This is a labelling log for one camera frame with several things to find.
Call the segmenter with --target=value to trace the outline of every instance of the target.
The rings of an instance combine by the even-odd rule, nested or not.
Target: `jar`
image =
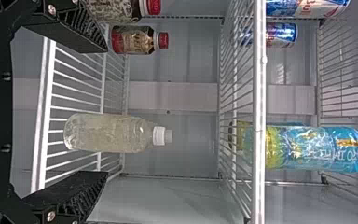
[[[161,0],[85,0],[97,21],[133,23],[144,16],[159,15]]]
[[[117,54],[146,55],[169,45],[168,33],[155,32],[150,26],[114,26],[111,37]]]

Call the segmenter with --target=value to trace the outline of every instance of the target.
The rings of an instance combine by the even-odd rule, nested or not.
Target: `red white and blue can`
[[[298,28],[294,23],[268,22],[266,33],[266,44],[268,48],[291,48],[297,40]],[[253,44],[253,32],[240,35],[241,45]]]
[[[342,13],[351,0],[267,0],[267,16],[329,18]]]

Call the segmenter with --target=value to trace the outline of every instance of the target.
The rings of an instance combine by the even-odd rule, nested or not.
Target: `white wire shelf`
[[[102,27],[108,39],[108,25]],[[124,154],[68,150],[63,142],[64,124],[75,113],[128,112],[129,58],[108,46],[105,54],[79,54],[44,38],[32,192],[80,170],[105,171],[109,179],[123,171]]]
[[[358,130],[358,4],[318,30],[318,125]],[[358,174],[323,172],[330,186],[358,198]]]
[[[264,223],[265,4],[253,0],[230,2],[220,36],[218,78],[219,174],[245,219],[257,224]],[[241,135],[237,124],[241,120],[253,123],[257,130],[253,132],[252,158],[237,146]]]

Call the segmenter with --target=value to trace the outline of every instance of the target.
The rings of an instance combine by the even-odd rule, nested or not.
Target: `wire shelf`
[[[358,4],[317,34],[318,125],[358,130]],[[328,183],[358,198],[358,174],[322,173]]]
[[[102,27],[108,39],[109,26]],[[68,150],[63,129],[75,113],[127,114],[128,56],[116,55],[110,43],[105,54],[79,54],[47,38],[43,48],[32,192],[80,170],[116,177],[124,169],[124,154]]]
[[[253,223],[264,223],[265,4],[231,1],[220,36],[219,174],[245,219]],[[248,155],[237,145],[240,121],[253,125],[255,144]]]

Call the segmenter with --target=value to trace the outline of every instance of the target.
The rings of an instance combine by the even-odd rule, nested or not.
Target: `bottle label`
[[[112,30],[113,48],[116,53],[149,54],[154,47],[148,26],[115,26]]]
[[[132,23],[140,20],[132,17],[131,0],[86,0],[86,4],[98,21]]]

